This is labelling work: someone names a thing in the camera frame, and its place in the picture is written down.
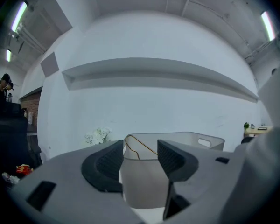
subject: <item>wall shelf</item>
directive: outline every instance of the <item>wall shelf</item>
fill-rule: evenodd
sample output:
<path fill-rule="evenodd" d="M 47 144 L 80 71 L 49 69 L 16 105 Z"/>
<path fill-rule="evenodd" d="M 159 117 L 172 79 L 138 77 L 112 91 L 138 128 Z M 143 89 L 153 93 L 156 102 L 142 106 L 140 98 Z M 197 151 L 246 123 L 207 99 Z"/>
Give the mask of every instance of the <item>wall shelf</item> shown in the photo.
<path fill-rule="evenodd" d="M 259 99 L 240 83 L 216 71 L 168 59 L 103 60 L 64 70 L 63 74 L 71 78 L 71 90 L 87 87 L 152 86 L 213 92 L 252 102 Z"/>

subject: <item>red object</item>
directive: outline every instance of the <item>red object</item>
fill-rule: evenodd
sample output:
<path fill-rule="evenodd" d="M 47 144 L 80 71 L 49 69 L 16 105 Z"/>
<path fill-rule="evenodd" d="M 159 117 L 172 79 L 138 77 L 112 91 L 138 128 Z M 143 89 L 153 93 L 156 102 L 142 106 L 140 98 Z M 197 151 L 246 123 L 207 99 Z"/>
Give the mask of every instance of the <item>red object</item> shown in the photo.
<path fill-rule="evenodd" d="M 15 171 L 18 174 L 24 174 L 24 175 L 28 175 L 32 172 L 31 168 L 27 165 L 25 166 L 17 166 L 17 169 Z"/>

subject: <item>black slot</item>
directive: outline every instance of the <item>black slot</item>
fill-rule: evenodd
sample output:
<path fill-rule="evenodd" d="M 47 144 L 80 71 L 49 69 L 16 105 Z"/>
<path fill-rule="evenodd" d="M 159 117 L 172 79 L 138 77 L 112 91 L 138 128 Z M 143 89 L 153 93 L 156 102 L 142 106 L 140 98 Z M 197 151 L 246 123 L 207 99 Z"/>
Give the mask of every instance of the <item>black slot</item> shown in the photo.
<path fill-rule="evenodd" d="M 41 211 L 49 196 L 53 192 L 56 183 L 42 181 L 32 194 L 27 198 L 27 202 L 35 209 Z"/>
<path fill-rule="evenodd" d="M 219 157 L 219 158 L 216 158 L 216 161 L 227 164 L 229 162 L 229 159 L 223 158 L 223 157 Z"/>
<path fill-rule="evenodd" d="M 169 184 L 167 200 L 165 204 L 165 210 L 163 213 L 163 220 L 166 220 L 185 208 L 189 207 L 191 204 L 182 196 L 175 193 L 173 183 Z"/>

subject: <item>white plastic bin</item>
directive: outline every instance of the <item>white plastic bin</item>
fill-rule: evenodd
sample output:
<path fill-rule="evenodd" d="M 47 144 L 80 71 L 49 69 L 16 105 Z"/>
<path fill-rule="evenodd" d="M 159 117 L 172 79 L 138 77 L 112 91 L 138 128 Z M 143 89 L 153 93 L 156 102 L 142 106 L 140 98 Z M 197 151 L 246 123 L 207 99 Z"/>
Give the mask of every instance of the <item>white plastic bin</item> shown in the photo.
<path fill-rule="evenodd" d="M 126 151 L 120 169 L 126 202 L 132 208 L 151 209 L 166 204 L 169 179 L 158 161 L 158 140 L 223 150 L 224 139 L 199 133 L 141 133 L 124 139 Z"/>

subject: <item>ceiling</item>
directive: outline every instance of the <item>ceiling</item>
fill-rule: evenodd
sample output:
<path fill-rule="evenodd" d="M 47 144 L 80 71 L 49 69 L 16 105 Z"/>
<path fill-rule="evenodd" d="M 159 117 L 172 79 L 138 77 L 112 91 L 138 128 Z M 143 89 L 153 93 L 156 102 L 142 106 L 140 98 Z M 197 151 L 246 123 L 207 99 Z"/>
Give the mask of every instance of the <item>ceiling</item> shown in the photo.
<path fill-rule="evenodd" d="M 35 38 L 46 51 L 53 42 L 63 33 L 71 29 L 71 24 L 66 19 L 64 13 L 56 0 L 24 0 L 28 2 L 28 7 L 23 14 L 20 23 L 27 32 Z M 44 53 L 34 49 L 29 42 L 19 36 L 10 36 L 10 27 L 19 9 L 16 4 L 8 15 L 8 19 L 0 31 L 0 60 L 5 59 L 6 49 L 10 49 L 12 57 L 10 65 L 14 65 L 26 72 L 34 61 Z"/>
<path fill-rule="evenodd" d="M 97 0 L 97 2 L 101 15 L 105 15 L 143 9 L 165 12 L 167 0 Z M 186 0 L 168 0 L 167 13 L 181 16 L 185 3 Z M 271 47 L 260 17 L 267 9 L 261 0 L 190 0 L 184 17 L 217 33 L 251 65 L 262 50 Z"/>
<path fill-rule="evenodd" d="M 48 49 L 61 34 L 71 28 L 71 25 L 56 0 L 26 1 L 29 6 L 21 22 L 27 31 Z M 102 16 L 130 10 L 165 12 L 167 0 L 97 0 L 97 3 L 99 14 Z M 186 0 L 168 0 L 166 12 L 181 16 L 185 3 Z M 275 41 L 268 42 L 260 17 L 266 10 L 267 7 L 261 0 L 189 0 L 184 17 L 217 33 L 233 46 L 248 64 L 253 64 L 262 50 L 276 46 Z M 7 22 L 0 34 L 1 57 L 5 56 L 10 26 L 10 22 Z M 41 53 L 27 42 L 23 45 L 22 43 L 20 37 L 11 39 L 11 63 L 27 71 Z"/>

